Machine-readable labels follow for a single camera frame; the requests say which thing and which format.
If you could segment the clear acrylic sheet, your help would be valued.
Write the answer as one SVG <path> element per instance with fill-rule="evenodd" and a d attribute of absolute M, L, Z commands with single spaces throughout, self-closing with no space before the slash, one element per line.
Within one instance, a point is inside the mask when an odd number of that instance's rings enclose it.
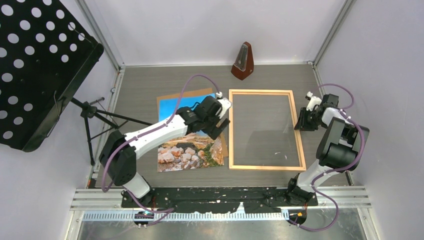
<path fill-rule="evenodd" d="M 288 95 L 233 95 L 233 162 L 236 166 L 299 167 Z"/>

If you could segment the light wooden picture frame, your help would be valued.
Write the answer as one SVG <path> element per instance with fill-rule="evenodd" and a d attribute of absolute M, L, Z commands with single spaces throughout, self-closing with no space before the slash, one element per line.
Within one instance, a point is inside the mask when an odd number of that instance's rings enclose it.
<path fill-rule="evenodd" d="M 286 96 L 288 97 L 290 115 L 293 125 L 297 123 L 297 110 L 294 93 L 292 90 L 280 89 L 230 89 L 228 91 L 229 100 L 234 100 L 234 95 L 264 95 L 264 96 Z M 304 148 L 299 130 L 294 131 L 296 150 L 299 166 L 260 166 L 260 165 L 236 165 L 234 164 L 234 107 L 229 109 L 230 124 L 228 127 L 228 168 L 230 170 L 252 170 L 252 171 L 305 171 L 307 169 Z"/>

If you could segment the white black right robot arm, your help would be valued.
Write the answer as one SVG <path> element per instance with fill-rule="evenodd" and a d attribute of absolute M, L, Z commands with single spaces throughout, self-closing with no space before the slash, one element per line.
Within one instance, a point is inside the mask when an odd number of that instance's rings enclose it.
<path fill-rule="evenodd" d="M 323 127 L 326 131 L 317 147 L 315 162 L 288 183 L 284 198 L 292 206 L 306 205 L 316 197 L 317 187 L 330 177 L 353 171 L 370 134 L 369 128 L 354 124 L 338 107 L 337 95 L 319 98 L 308 92 L 305 98 L 308 105 L 301 108 L 294 129 L 312 132 Z"/>

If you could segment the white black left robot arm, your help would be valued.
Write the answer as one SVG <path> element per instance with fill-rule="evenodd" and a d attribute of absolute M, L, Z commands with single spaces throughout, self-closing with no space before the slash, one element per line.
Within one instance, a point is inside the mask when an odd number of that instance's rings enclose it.
<path fill-rule="evenodd" d="M 109 134 L 99 160 L 115 186 L 123 186 L 141 207 L 153 202 L 152 188 L 137 172 L 137 160 L 148 151 L 172 139 L 199 131 L 215 140 L 229 125 L 224 115 L 232 107 L 225 97 L 206 96 L 194 108 L 180 107 L 170 117 L 141 130 Z"/>

